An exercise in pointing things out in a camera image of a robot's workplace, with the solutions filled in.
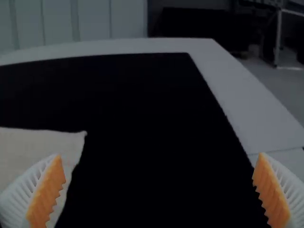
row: white panel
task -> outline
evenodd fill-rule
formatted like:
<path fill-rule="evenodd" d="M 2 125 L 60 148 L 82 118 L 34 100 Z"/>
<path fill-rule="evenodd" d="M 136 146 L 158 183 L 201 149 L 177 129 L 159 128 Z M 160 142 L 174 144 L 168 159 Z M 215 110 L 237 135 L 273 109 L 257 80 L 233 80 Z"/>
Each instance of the white panel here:
<path fill-rule="evenodd" d="M 70 0 L 43 0 L 46 45 L 73 41 Z"/>
<path fill-rule="evenodd" d="M 78 0 L 80 40 L 110 38 L 110 0 Z"/>
<path fill-rule="evenodd" d="M 147 36 L 146 0 L 111 0 L 112 38 Z"/>
<path fill-rule="evenodd" d="M 0 0 L 0 51 L 13 49 L 9 0 Z"/>
<path fill-rule="evenodd" d="M 40 0 L 15 0 L 20 48 L 43 45 Z"/>

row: black cloth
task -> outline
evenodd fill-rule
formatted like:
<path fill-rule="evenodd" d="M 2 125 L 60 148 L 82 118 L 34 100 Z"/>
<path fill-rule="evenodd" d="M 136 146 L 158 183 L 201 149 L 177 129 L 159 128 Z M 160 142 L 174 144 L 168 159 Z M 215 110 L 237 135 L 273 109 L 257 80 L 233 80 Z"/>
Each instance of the black cloth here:
<path fill-rule="evenodd" d="M 188 54 L 37 61 L 0 76 L 0 125 L 88 132 L 57 228 L 267 227 L 253 167 Z"/>

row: white wall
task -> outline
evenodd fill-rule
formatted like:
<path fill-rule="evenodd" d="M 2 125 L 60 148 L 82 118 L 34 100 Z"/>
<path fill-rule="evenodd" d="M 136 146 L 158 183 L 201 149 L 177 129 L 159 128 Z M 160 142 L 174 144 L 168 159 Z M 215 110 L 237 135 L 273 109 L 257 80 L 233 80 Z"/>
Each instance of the white wall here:
<path fill-rule="evenodd" d="M 0 52 L 147 35 L 147 0 L 0 0 Z"/>

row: white tabletop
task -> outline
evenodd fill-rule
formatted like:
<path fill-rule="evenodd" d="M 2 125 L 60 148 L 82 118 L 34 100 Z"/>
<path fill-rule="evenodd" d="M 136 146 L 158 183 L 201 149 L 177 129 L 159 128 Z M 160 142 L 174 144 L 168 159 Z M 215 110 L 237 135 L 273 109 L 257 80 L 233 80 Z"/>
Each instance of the white tabletop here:
<path fill-rule="evenodd" d="M 248 154 L 304 146 L 304 128 L 298 121 L 212 39 L 117 39 L 36 47 L 1 56 L 0 66 L 63 57 L 157 52 L 191 55 Z"/>

